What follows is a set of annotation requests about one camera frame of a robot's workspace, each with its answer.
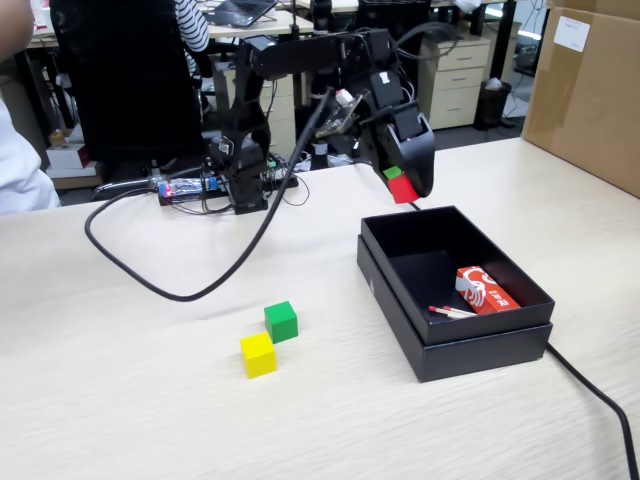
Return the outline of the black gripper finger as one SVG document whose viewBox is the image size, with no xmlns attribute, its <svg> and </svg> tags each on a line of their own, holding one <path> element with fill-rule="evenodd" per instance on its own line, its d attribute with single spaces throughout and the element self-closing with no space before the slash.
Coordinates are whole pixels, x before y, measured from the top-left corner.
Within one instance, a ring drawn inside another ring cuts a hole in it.
<svg viewBox="0 0 640 480">
<path fill-rule="evenodd" d="M 375 124 L 371 132 L 371 164 L 380 179 L 392 179 L 403 173 L 400 143 L 392 124 Z"/>
<path fill-rule="evenodd" d="M 434 184 L 435 136 L 424 116 L 418 116 L 414 133 L 400 143 L 401 169 L 419 198 L 428 197 Z"/>
</svg>

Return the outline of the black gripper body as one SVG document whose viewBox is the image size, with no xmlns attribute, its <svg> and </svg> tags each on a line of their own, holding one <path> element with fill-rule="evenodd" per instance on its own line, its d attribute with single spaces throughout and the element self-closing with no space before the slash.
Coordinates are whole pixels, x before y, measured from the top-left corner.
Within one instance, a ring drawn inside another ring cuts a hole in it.
<svg viewBox="0 0 640 480">
<path fill-rule="evenodd" d="M 426 123 L 417 104 L 406 99 L 396 71 L 363 73 L 358 76 L 358 91 L 365 106 L 360 120 L 361 139 L 366 144 L 383 142 L 390 133 L 399 142 L 426 133 Z"/>
</svg>

